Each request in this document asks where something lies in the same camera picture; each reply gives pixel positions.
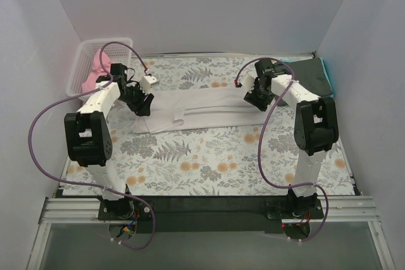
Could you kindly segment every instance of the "gray wall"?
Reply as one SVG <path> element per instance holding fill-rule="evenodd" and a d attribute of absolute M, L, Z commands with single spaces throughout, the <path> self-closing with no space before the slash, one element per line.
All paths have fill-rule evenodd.
<path fill-rule="evenodd" d="M 315 51 L 343 0 L 60 0 L 82 40 L 141 53 Z"/>
<path fill-rule="evenodd" d="M 356 181 L 405 269 L 405 0 L 344 0 L 319 48 Z"/>
<path fill-rule="evenodd" d="M 24 269 L 46 195 L 56 184 L 30 159 L 30 122 L 65 97 L 67 75 L 80 42 L 58 0 L 0 0 L 0 269 Z M 63 117 L 74 105 L 38 123 L 35 151 L 60 176 L 66 160 Z"/>

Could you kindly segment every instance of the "plastic basket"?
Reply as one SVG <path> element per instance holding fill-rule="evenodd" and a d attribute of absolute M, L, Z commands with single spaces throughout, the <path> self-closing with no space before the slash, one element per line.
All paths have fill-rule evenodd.
<path fill-rule="evenodd" d="M 82 93 L 82 83 L 86 81 L 92 71 L 91 66 L 94 55 L 98 49 L 109 41 L 124 42 L 132 47 L 132 39 L 124 37 L 86 40 L 79 44 L 66 88 L 66 94 L 68 96 L 75 96 Z M 131 62 L 132 52 L 125 46 L 111 44 L 105 48 L 104 52 L 113 63 L 122 63 L 129 66 Z M 83 96 L 80 99 L 86 101 L 88 98 L 89 96 Z"/>

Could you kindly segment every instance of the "purple cable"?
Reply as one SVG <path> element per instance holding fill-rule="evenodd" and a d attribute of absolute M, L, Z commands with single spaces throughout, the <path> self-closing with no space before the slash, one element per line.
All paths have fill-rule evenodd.
<path fill-rule="evenodd" d="M 109 76 L 109 81 L 108 81 L 108 83 L 106 83 L 105 85 L 103 85 L 102 88 L 107 87 L 108 85 L 110 85 L 110 84 L 113 82 L 113 76 L 112 76 L 112 74 L 106 69 L 106 67 L 105 67 L 104 64 L 103 64 L 103 60 L 102 60 L 103 51 L 104 51 L 104 49 L 105 49 L 107 46 L 109 46 L 110 44 L 120 44 L 121 46 L 125 46 L 125 47 L 129 48 L 129 49 L 138 57 L 138 59 L 140 60 L 140 62 L 141 62 L 142 65 L 144 66 L 145 72 L 146 72 L 147 67 L 146 67 L 145 63 L 142 61 L 142 59 L 140 58 L 140 56 L 138 55 L 138 53 L 135 52 L 134 49 L 132 49 L 130 46 L 128 46 L 127 44 L 124 44 L 124 43 L 122 43 L 122 42 L 118 42 L 118 41 L 107 42 L 105 45 L 102 46 L 102 48 L 101 48 L 101 50 L 100 50 L 100 57 L 99 57 L 101 67 L 103 68 L 104 72 L 107 73 L 108 76 Z M 117 194 L 117 195 L 122 195 L 122 196 L 128 197 L 128 198 L 130 198 L 130 199 L 135 199 L 135 200 L 138 200 L 139 202 L 145 204 L 145 205 L 151 210 L 152 223 L 153 223 L 153 225 L 152 225 L 151 237 L 148 239 L 148 241 L 147 241 L 144 245 L 142 245 L 142 246 L 140 246 L 140 247 L 133 246 L 133 245 L 131 245 L 131 244 L 129 244 L 129 243 L 121 242 L 123 245 L 125 245 L 125 246 L 127 246 L 127 247 L 130 247 L 130 248 L 135 249 L 135 250 L 141 250 L 141 249 L 146 248 L 146 247 L 150 244 L 150 242 L 151 242 L 152 239 L 153 239 L 154 233 L 155 233 L 155 231 L 156 231 L 156 219 L 155 219 L 155 216 L 154 216 L 153 209 L 152 209 L 152 207 L 151 207 L 145 200 L 143 200 L 143 199 L 141 199 L 141 198 L 139 198 L 139 197 L 133 196 L 133 195 L 121 193 L 121 192 L 119 192 L 119 191 L 116 191 L 116 190 L 113 190 L 113 189 L 110 189 L 110 188 L 106 188 L 105 186 L 102 186 L 102 185 L 100 185 L 100 184 L 98 184 L 98 183 L 82 183 L 82 182 L 79 182 L 79 181 L 68 181 L 68 180 L 63 180 L 62 178 L 55 177 L 55 176 L 49 174 L 47 171 L 45 171 L 45 169 L 39 164 L 39 162 L 38 162 L 38 160 L 37 160 L 37 157 L 35 156 L 35 153 L 34 153 L 34 148 L 32 147 L 32 134 L 33 134 L 33 132 L 34 132 L 34 127 L 35 127 L 36 123 L 38 122 L 39 118 L 40 118 L 45 112 L 47 112 L 49 109 L 51 109 L 51 108 L 53 108 L 53 107 L 55 107 L 55 106 L 57 106 L 57 105 L 59 105 L 59 104 L 62 104 L 62 103 L 64 103 L 64 102 L 66 102 L 66 101 L 71 101 L 71 100 L 76 99 L 76 98 L 78 98 L 78 97 L 82 97 L 82 96 L 86 96 L 86 95 L 89 95 L 89 94 L 93 94 L 93 93 L 96 93 L 96 92 L 98 92 L 98 91 L 100 91 L 100 90 L 101 90 L 101 88 L 97 88 L 97 89 L 91 90 L 91 91 L 89 91 L 89 92 L 87 92 L 87 93 L 81 93 L 81 94 L 78 94 L 78 95 L 75 95 L 75 96 L 72 96 L 72 97 L 68 97 L 68 98 L 62 99 L 61 101 L 57 101 L 57 102 L 55 102 L 55 103 L 49 105 L 49 106 L 46 107 L 45 109 L 43 109 L 43 110 L 34 118 L 32 124 L 31 124 L 31 126 L 30 126 L 30 130 L 28 131 L 28 149 L 30 150 L 31 158 L 32 158 L 34 164 L 37 166 L 38 170 L 39 170 L 43 175 L 45 175 L 46 177 L 48 177 L 48 178 L 50 178 L 50 179 L 52 179 L 52 180 L 58 181 L 58 182 L 60 182 L 60 183 L 68 183 L 68 184 L 71 184 L 71 185 L 90 186 L 90 187 L 96 187 L 96 188 L 104 189 L 104 190 L 107 190 L 107 191 L 109 191 L 109 192 L 111 192 L 111 193 L 114 193 L 114 194 Z"/>
<path fill-rule="evenodd" d="M 272 105 L 272 107 L 270 108 L 270 112 L 268 113 L 266 120 L 263 124 L 263 127 L 261 129 L 260 132 L 260 137 L 259 137 L 259 144 L 258 144 L 258 167 L 259 167 L 259 172 L 261 177 L 265 180 L 265 182 L 267 182 L 270 186 L 277 188 L 277 189 L 293 189 L 293 188 L 297 188 L 297 187 L 302 187 L 302 186 L 314 186 L 316 188 L 319 188 L 322 191 L 323 196 L 325 197 L 325 202 L 326 202 L 326 208 L 325 208 L 325 215 L 323 217 L 323 220 L 321 222 L 321 225 L 319 226 L 319 228 L 309 237 L 301 240 L 302 242 L 306 242 L 308 240 L 311 240 L 312 238 L 314 238 L 323 228 L 323 226 L 325 225 L 325 222 L 327 220 L 327 216 L 329 213 L 329 201 L 328 201 L 328 197 L 327 197 L 327 193 L 324 191 L 324 189 L 318 185 L 317 183 L 298 183 L 296 185 L 289 185 L 289 186 L 280 186 L 280 185 L 276 185 L 275 183 L 272 183 L 269 179 L 267 179 L 265 173 L 263 172 L 263 168 L 261 166 L 261 144 L 263 143 L 263 137 L 265 135 L 265 131 L 266 131 L 266 126 L 270 120 L 271 115 L 273 114 L 275 108 L 277 107 L 277 105 L 280 103 L 280 101 L 282 100 L 282 98 L 284 97 L 284 95 L 287 93 L 287 91 L 291 88 L 292 84 L 294 83 L 295 80 L 295 73 L 292 70 L 292 68 L 285 62 L 276 59 L 276 58 L 272 58 L 272 57 L 261 57 L 261 58 L 256 58 L 254 60 L 251 60 L 250 62 L 246 63 L 238 72 L 237 76 L 236 76 L 236 81 L 239 79 L 240 74 L 242 73 L 243 69 L 246 68 L 246 66 L 248 66 L 249 64 L 255 62 L 255 61 L 259 61 L 261 59 L 270 59 L 270 60 L 274 60 L 278 63 L 281 63 L 282 65 L 284 65 L 291 73 L 291 82 L 288 84 L 288 86 L 285 88 L 285 90 L 282 92 L 282 94 L 277 98 L 276 102 Z"/>

